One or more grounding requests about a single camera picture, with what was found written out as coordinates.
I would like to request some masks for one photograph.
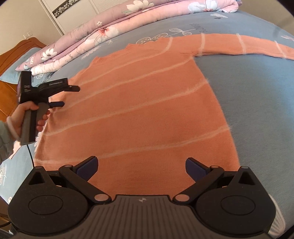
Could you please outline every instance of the gray-green sleeve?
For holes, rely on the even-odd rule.
[[[13,143],[8,126],[0,121],[0,164],[12,155]]]

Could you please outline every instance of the hand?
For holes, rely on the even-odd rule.
[[[21,135],[21,126],[22,122],[24,121],[24,113],[26,110],[37,110],[39,106],[35,105],[32,101],[28,101],[22,104],[19,104],[13,114],[11,115],[11,121],[13,127],[15,128],[16,133],[20,136]],[[41,132],[43,130],[43,126],[45,125],[45,121],[48,119],[48,115],[50,111],[48,110],[45,115],[43,115],[43,119],[38,121],[37,124],[37,131]]]

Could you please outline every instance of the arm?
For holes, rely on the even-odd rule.
[[[20,140],[22,122],[26,110],[37,110],[39,106],[32,101],[25,102],[17,106],[11,116],[4,123],[0,121],[0,164],[13,153],[13,144],[15,140]],[[50,111],[43,116],[42,120],[38,121],[36,129],[41,132],[45,121],[48,119]]]

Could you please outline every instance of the blue pillow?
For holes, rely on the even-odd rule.
[[[15,69],[24,61],[29,59],[32,55],[34,55],[36,52],[38,52],[41,48],[34,47],[27,51],[24,55],[22,55],[16,62],[12,64],[1,76],[0,80],[5,81],[7,83],[11,84],[18,84],[20,71],[16,71]],[[53,72],[50,73],[44,73],[39,74],[33,77],[32,86],[37,86],[41,84],[42,82],[46,82],[49,80],[49,78],[52,76]]]

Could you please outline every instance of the striped fabric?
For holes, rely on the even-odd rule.
[[[40,139],[35,164],[56,170],[91,155],[90,182],[110,194],[174,196],[193,181],[185,160],[237,170],[238,155],[222,109],[194,62],[207,54],[265,54],[294,59],[294,49],[265,39],[199,34],[131,44],[69,80]]]

